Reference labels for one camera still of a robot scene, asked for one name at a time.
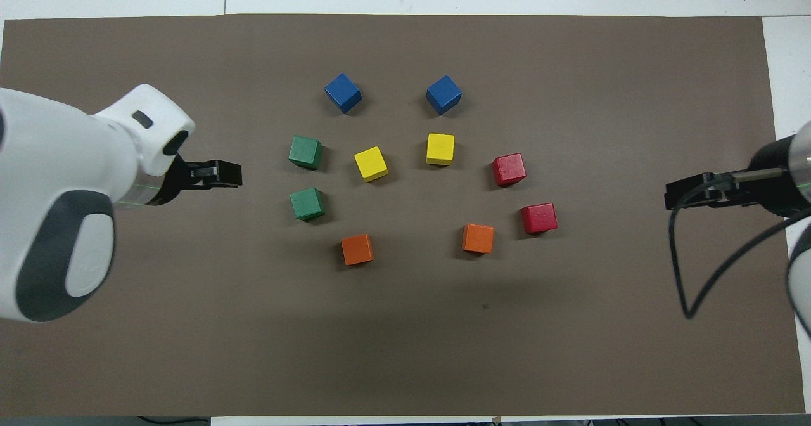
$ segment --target black cable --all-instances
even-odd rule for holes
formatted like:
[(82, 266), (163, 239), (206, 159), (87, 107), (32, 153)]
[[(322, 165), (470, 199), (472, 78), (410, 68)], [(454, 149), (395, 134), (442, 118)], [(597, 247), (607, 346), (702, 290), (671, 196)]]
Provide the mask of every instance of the black cable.
[(754, 247), (758, 246), (759, 243), (767, 240), (771, 236), (776, 235), (780, 231), (783, 231), (788, 226), (803, 220), (807, 216), (811, 216), (811, 207), (807, 209), (803, 209), (802, 211), (797, 212), (793, 216), (789, 217), (787, 220), (781, 221), (779, 224), (775, 224), (773, 227), (770, 227), (759, 233), (759, 235), (754, 236), (749, 242), (746, 242), (744, 245), (741, 246), (738, 250), (735, 251), (726, 261), (722, 262), (721, 265), (715, 270), (715, 272), (710, 276), (710, 279), (701, 287), (701, 290), (698, 292), (693, 304), (691, 306), (687, 306), (687, 298), (684, 294), (684, 284), (681, 280), (681, 270), (679, 268), (679, 255), (675, 250), (675, 217), (678, 215), (679, 211), (686, 206), (687, 202), (692, 200), (694, 197), (698, 196), (702, 191), (709, 190), (714, 186), (729, 186), (732, 185), (733, 177), (729, 174), (721, 174), (715, 179), (711, 181), (707, 181), (707, 183), (703, 183), (700, 186), (697, 186), (687, 192), (684, 196), (680, 198), (680, 200), (675, 204), (673, 207), (672, 212), (670, 213), (670, 220), (667, 223), (667, 234), (670, 238), (670, 256), (671, 261), (673, 264), (673, 275), (675, 276), (675, 287), (679, 293), (679, 301), (681, 303), (681, 311), (684, 313), (684, 317), (688, 320), (692, 319), (693, 316), (698, 311), (701, 303), (704, 302), (704, 298), (706, 298), (707, 293), (710, 293), (712, 287), (718, 282), (718, 279), (721, 279), (721, 276), (727, 272), (727, 270), (738, 261), (743, 255), (746, 255), (750, 250)]
[(180, 420), (166, 420), (166, 421), (153, 420), (152, 418), (147, 418), (145, 416), (140, 416), (140, 415), (138, 415), (138, 418), (141, 418), (142, 420), (146, 421), (147, 423), (152, 423), (152, 424), (181, 424), (181, 423), (196, 423), (198, 421), (200, 421), (202, 423), (208, 423), (208, 421), (209, 421), (208, 418), (197, 418), (197, 417), (180, 418)]

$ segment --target wooden block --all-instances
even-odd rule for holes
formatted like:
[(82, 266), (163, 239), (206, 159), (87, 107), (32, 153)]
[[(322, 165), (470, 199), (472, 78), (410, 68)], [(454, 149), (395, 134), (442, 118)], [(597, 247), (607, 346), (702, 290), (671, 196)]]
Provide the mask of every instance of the wooden block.
[(379, 146), (355, 154), (355, 163), (365, 181), (373, 181), (388, 174), (386, 162)]
[(290, 154), (287, 159), (291, 163), (307, 169), (318, 169), (321, 164), (321, 142), (318, 139), (293, 136), (290, 144)]
[(293, 204), (293, 214), (298, 220), (307, 221), (324, 215), (324, 200), (315, 187), (293, 193), (290, 195), (290, 203)]
[(442, 115), (459, 103), (461, 90), (451, 77), (443, 76), (442, 79), (429, 86), (425, 97), (428, 98), (428, 102), (431, 103), (437, 114)]
[(524, 158), (519, 153), (504, 155), (493, 160), (495, 185), (509, 186), (519, 183), (527, 176), (524, 170)]
[(493, 236), (495, 236), (495, 228), (492, 226), (469, 223), (464, 227), (461, 248), (466, 252), (493, 252)]
[(332, 82), (325, 86), (324, 91), (327, 92), (327, 96), (333, 100), (333, 103), (344, 114), (349, 112), (354, 105), (360, 103), (362, 98), (360, 89), (343, 73), (338, 74), (338, 77), (335, 77)]
[(343, 238), (341, 239), (341, 248), (344, 250), (344, 262), (347, 266), (372, 261), (374, 259), (374, 254), (371, 252), (371, 240), (369, 239), (369, 235)]
[(428, 164), (438, 164), (447, 166), (454, 161), (454, 140), (453, 134), (428, 134), (428, 151), (425, 155), (425, 162)]
[(536, 235), (551, 229), (557, 229), (555, 204), (535, 204), (521, 209), (521, 220), (524, 220), (524, 231), (528, 235)]

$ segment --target brown paper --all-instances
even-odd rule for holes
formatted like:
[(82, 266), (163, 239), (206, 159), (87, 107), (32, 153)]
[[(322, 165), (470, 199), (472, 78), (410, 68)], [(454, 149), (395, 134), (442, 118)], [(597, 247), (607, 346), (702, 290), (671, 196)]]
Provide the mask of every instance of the brown paper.
[[(758, 18), (246, 15), (8, 21), (2, 85), (93, 113), (147, 82), (197, 123), (186, 160), (237, 190), (117, 214), (108, 281), (44, 325), (0, 322), (0, 415), (596, 415), (803, 411), (786, 242), (692, 321), (664, 184), (746, 166), (774, 139)], [(345, 72), (350, 114), (324, 86)], [(463, 89), (437, 117), (426, 88)], [(454, 163), (425, 163), (428, 133)], [(287, 161), (294, 134), (321, 169)], [(363, 183), (353, 154), (380, 146)], [(495, 186), (521, 152), (528, 177)], [(10, 184), (3, 184), (9, 192)], [(327, 215), (296, 221), (315, 186)], [(523, 232), (553, 202), (559, 229)], [(778, 218), (690, 209), (691, 298)], [(495, 227), (489, 255), (461, 250)], [(339, 242), (369, 233), (374, 261)]]

